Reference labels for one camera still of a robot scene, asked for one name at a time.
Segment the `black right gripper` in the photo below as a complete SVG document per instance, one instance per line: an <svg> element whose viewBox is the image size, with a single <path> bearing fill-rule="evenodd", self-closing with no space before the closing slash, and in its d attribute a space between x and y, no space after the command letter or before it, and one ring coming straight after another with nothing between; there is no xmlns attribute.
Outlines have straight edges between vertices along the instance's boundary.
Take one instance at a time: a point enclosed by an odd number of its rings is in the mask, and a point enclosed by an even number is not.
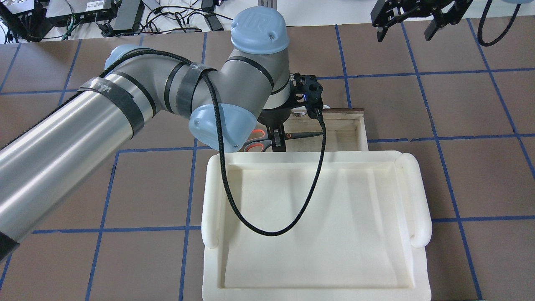
<svg viewBox="0 0 535 301"><path fill-rule="evenodd" d="M382 42L390 27L409 18L433 17L425 30L430 41L445 25L457 24L472 0L377 0L371 11L371 22L377 27L377 41Z"/></svg>

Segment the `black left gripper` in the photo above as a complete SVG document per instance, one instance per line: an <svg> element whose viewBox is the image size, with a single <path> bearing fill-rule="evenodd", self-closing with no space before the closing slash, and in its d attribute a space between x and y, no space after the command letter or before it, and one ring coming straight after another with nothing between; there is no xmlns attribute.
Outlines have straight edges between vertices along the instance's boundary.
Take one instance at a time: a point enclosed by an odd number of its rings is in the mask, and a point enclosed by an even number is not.
<svg viewBox="0 0 535 301"><path fill-rule="evenodd" d="M322 115L323 101L321 94L323 86L319 84L315 75L290 74L288 85L289 96L287 100L277 108L263 109L258 118L260 124L266 126L266 132L272 141L270 147L274 152L286 151L286 134L284 122L292 114L292 109L304 106L306 114L311 119L316 119L322 128L324 136L324 120Z"/></svg>

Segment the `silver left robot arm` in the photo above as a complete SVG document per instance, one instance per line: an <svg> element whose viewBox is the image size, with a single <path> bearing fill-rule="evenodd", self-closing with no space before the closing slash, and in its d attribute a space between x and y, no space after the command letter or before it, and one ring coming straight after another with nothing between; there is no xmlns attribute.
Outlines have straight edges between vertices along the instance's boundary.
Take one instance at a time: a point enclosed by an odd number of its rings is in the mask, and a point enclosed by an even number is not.
<svg viewBox="0 0 535 301"><path fill-rule="evenodd" d="M120 45L105 70L1 148L1 260L5 260L102 162L159 111L219 152L242 149L258 122L304 106L322 120L323 87L289 71L286 21L252 6L230 25L233 51L220 70L179 55Z"/></svg>

